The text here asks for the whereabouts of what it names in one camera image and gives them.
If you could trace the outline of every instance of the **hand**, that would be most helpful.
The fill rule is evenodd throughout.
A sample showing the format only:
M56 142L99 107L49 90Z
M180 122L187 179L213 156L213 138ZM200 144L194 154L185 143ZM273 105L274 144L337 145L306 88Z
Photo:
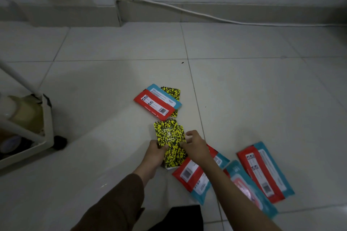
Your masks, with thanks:
M169 148L168 145L165 145L159 149L157 142L158 141L156 140L150 141L150 146L148 147L141 164L133 172L141 177L143 186L146 186L148 181L154 177L155 171L163 162L165 153Z
M182 141L181 147L187 152L188 156L194 163L203 167L203 165L212 159L209 148L206 141L201 138L196 130L192 130L186 133L191 138L187 139L187 142Z

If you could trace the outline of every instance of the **yellow and black notebook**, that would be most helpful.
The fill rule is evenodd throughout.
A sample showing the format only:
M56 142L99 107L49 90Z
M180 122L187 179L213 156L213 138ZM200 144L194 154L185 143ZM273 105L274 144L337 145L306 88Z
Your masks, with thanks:
M164 157L165 168L180 166L188 156L179 145L180 142L186 141L183 127L172 119L154 123L154 129L158 137L158 144L169 146Z
M169 88L169 87L161 87L161 89L163 91L165 91L166 93L170 94L172 97L174 97L176 100L179 101L179 96L180 96L180 93L181 93L181 90L180 89L174 89L174 88ZM171 114L171 117L177 117L177 111L178 110L175 110L172 114Z

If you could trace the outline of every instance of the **brown sleeve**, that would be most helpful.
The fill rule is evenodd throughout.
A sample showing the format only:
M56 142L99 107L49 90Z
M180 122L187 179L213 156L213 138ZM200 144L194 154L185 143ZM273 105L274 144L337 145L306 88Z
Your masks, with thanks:
M144 195L140 176L132 173L89 208L71 231L131 230Z

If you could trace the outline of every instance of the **person's right hand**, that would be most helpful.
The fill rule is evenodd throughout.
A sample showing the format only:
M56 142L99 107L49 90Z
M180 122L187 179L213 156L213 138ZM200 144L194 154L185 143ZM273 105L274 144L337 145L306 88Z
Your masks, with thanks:
M206 141L201 138L196 130L191 130L186 135L192 137L188 138L187 142L182 141L180 146L187 152L189 158L194 163L202 167L204 163L212 159Z

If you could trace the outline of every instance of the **black caster wheel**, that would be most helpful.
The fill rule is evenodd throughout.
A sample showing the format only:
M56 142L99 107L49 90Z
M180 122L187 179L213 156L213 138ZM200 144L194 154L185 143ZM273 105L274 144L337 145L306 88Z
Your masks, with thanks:
M53 149L55 150L62 150L66 147L67 145L67 139L61 136L54 136L54 145Z

